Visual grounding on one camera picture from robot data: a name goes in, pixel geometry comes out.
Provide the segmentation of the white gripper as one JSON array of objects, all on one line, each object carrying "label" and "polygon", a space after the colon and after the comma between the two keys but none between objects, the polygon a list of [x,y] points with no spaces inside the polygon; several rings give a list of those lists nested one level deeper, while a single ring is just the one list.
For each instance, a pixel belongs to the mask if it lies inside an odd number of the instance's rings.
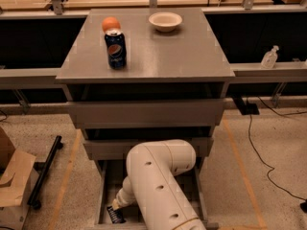
[{"label": "white gripper", "polygon": [[120,208],[128,207],[135,202],[136,199],[132,191],[130,179],[126,177],[123,181],[122,188],[119,190],[115,199],[112,201],[112,208],[113,210],[118,210]]}]

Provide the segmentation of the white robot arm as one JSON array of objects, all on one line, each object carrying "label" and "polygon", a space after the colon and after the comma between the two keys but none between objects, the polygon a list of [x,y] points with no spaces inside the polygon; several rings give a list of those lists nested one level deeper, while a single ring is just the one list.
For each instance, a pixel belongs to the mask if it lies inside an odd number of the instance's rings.
[{"label": "white robot arm", "polygon": [[195,163],[194,148],[183,140],[134,146],[126,160],[127,177],[112,208],[137,204],[148,230],[206,230],[175,180]]}]

